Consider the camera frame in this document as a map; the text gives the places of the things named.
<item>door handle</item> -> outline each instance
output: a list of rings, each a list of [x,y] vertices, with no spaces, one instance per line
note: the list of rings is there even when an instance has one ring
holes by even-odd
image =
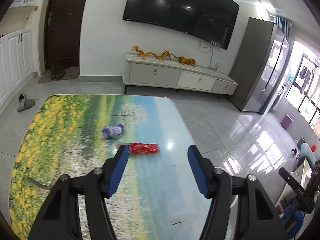
[[[51,17],[52,17],[53,15],[52,15],[52,12],[49,12],[48,13],[48,22],[47,22],[47,25],[50,25],[50,23],[51,23]]]

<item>television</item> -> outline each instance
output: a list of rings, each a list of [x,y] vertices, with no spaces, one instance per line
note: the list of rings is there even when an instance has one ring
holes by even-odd
[[[127,0],[123,20],[171,28],[227,49],[238,10],[233,0]]]

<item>curtain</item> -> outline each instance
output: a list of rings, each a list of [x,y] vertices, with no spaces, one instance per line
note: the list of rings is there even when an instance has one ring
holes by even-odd
[[[275,16],[274,22],[280,26],[281,30],[284,33],[284,36],[286,37],[286,39],[288,39],[290,31],[291,31],[291,27],[292,27],[292,22],[286,18],[279,16],[279,15]]]

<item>hanging clothes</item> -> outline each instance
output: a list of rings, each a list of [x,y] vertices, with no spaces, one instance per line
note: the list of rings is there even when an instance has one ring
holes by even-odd
[[[299,78],[304,79],[306,72],[307,72],[307,67],[303,66],[302,70],[299,73]]]
[[[318,82],[316,84],[315,90],[313,90],[312,95],[309,97],[309,101],[311,101],[311,98],[315,95],[315,93],[318,91],[319,88],[320,88],[320,77],[318,78]]]
[[[306,86],[310,83],[310,77],[311,77],[311,71],[309,69],[307,69],[306,74],[304,75],[304,81],[303,81],[303,85],[302,85],[302,88],[301,88],[301,91],[300,91],[301,94],[304,93],[304,91],[306,89]]]

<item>stainless steel refrigerator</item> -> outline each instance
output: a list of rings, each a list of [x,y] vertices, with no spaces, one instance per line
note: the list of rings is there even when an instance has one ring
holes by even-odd
[[[263,114],[278,85],[289,44],[273,22],[249,18],[230,77],[238,83],[230,101],[240,111]]]

